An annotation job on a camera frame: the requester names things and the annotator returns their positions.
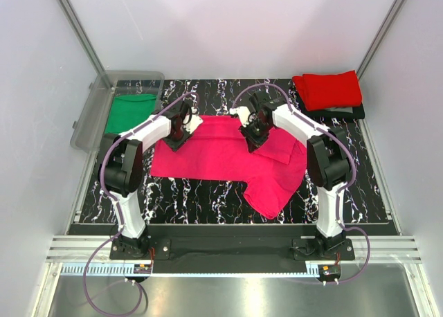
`stack of folded clothes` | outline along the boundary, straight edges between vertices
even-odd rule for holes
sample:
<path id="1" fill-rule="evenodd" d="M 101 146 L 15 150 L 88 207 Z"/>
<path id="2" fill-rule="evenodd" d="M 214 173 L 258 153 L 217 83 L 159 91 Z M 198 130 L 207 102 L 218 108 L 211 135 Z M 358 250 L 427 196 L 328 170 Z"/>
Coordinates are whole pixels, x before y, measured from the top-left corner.
<path id="1" fill-rule="evenodd" d="M 292 80 L 302 100 L 300 110 L 305 115 L 350 120 L 365 118 L 355 71 L 338 75 L 306 73 L 294 76 Z"/>

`marble pattern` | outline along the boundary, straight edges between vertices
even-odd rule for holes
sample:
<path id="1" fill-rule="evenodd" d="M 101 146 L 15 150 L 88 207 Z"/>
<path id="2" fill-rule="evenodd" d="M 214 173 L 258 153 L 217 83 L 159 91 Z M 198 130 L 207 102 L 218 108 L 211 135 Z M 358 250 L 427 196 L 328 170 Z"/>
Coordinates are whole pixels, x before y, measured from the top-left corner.
<path id="1" fill-rule="evenodd" d="M 196 91 L 201 98 L 201 114 L 227 115 L 235 96 L 245 87 L 258 82 L 277 84 L 289 92 L 292 103 L 298 106 L 299 96 L 291 80 L 166 80 L 161 99 L 170 102 L 186 91 Z M 126 81 L 118 85 L 116 92 L 117 95 L 147 93 L 149 88 L 150 83 L 147 81 Z M 271 97 L 278 94 L 271 87 L 265 89 Z M 345 192 L 344 220 L 348 223 L 386 223 L 385 208 L 358 122 L 346 123 L 337 119 L 320 121 L 329 126 L 340 125 L 346 130 L 348 147 L 356 161 L 357 180 Z M 255 212 L 243 198 L 246 189 L 244 182 L 151 177 L 149 169 L 153 155 L 153 149 L 144 155 L 144 177 L 138 191 L 141 212 L 147 223 L 308 224 L 317 219 L 316 187 L 307 174 L 282 212 L 275 219 L 269 220 Z M 98 182 L 91 178 L 80 223 L 115 221 L 111 203 L 103 195 Z"/>

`clear plastic bin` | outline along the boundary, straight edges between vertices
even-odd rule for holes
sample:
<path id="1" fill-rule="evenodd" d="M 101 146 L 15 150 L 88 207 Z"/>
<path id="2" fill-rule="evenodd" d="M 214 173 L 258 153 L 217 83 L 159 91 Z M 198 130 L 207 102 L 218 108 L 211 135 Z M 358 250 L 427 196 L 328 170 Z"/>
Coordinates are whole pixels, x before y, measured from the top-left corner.
<path id="1" fill-rule="evenodd" d="M 165 76 L 155 71 L 105 71 L 97 76 L 82 114 L 74 124 L 71 146 L 85 152 L 98 150 L 116 95 L 156 94 L 156 109 L 159 109 L 164 81 Z"/>

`floor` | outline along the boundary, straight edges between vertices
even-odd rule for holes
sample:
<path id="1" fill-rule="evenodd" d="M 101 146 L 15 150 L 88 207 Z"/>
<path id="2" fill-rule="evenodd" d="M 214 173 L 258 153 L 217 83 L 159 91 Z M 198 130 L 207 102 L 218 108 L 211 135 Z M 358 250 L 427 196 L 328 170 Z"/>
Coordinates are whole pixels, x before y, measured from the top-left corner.
<path id="1" fill-rule="evenodd" d="M 291 101 L 298 106 L 299 97 L 291 80 L 166 80 L 161 98 L 169 102 L 186 91 L 196 91 L 201 98 L 201 114 L 226 115 L 235 96 L 245 87 L 258 82 L 277 84 L 288 91 Z M 121 81 L 116 94 L 149 93 L 149 87 L 149 82 L 145 81 Z M 276 97 L 272 88 L 269 93 Z M 346 130 L 348 146 L 356 161 L 356 183 L 345 193 L 345 222 L 387 223 L 386 210 L 358 122 L 319 121 L 329 126 L 340 125 Z M 148 224 L 310 224 L 316 221 L 316 188 L 307 175 L 283 211 L 269 220 L 255 212 L 243 198 L 245 183 L 151 177 L 152 157 L 153 149 L 145 153 L 143 185 L 138 192 L 141 212 Z M 116 222 L 111 203 L 100 191 L 95 178 L 89 182 L 79 222 Z"/>
<path id="2" fill-rule="evenodd" d="M 356 270 L 347 265 L 342 278 Z M 106 291 L 119 280 L 88 278 L 90 295 L 98 294 L 94 302 L 106 312 L 123 314 L 138 300 L 137 290 L 128 284 Z M 300 278 L 150 278 L 142 286 L 149 305 L 143 298 L 134 316 L 419 316 L 401 265 L 371 264 L 358 280 L 341 286 L 323 287 L 317 280 Z M 62 276 L 49 316 L 101 316 L 85 301 L 82 277 Z"/>

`reflective floor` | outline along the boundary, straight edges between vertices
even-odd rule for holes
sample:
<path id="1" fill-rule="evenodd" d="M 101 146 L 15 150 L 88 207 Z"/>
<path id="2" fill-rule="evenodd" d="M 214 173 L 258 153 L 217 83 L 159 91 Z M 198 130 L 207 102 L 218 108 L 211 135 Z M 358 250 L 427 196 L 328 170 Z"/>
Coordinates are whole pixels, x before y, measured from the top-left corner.
<path id="1" fill-rule="evenodd" d="M 356 266 L 343 266 L 342 278 Z M 91 296 L 119 280 L 90 277 Z M 297 284 L 288 279 L 150 278 L 142 283 L 149 298 L 133 316 L 419 316 L 400 265 L 370 265 L 356 281 L 339 286 Z M 111 314 L 134 307 L 138 291 L 118 284 L 94 302 Z M 101 316 L 86 303 L 81 277 L 62 276 L 49 316 Z"/>

